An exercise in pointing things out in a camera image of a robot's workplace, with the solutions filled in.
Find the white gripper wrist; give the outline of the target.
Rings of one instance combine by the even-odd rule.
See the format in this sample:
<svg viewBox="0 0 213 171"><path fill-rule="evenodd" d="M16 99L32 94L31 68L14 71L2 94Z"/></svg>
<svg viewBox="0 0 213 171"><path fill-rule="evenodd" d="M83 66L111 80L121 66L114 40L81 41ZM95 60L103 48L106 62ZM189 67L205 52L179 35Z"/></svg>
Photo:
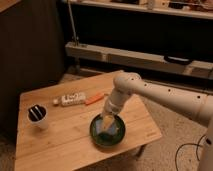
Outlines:
<svg viewBox="0 0 213 171"><path fill-rule="evenodd" d="M113 115L118 115L126 101L131 97L128 93L123 93L116 88L114 88L107 100L105 101L101 116L104 116L101 123L101 131L105 133L110 132L110 127L115 121Z"/></svg>

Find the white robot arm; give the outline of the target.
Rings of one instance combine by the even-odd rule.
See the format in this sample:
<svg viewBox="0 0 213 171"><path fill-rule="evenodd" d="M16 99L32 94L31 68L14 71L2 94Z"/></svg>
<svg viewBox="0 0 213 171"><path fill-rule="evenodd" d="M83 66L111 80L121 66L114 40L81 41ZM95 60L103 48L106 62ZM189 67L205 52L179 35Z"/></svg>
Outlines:
<svg viewBox="0 0 213 171"><path fill-rule="evenodd" d="M120 72L113 85L101 113L103 131L112 125L113 116L122 111L133 94L146 97L207 128L198 171L213 171L213 95L147 83L132 72Z"/></svg>

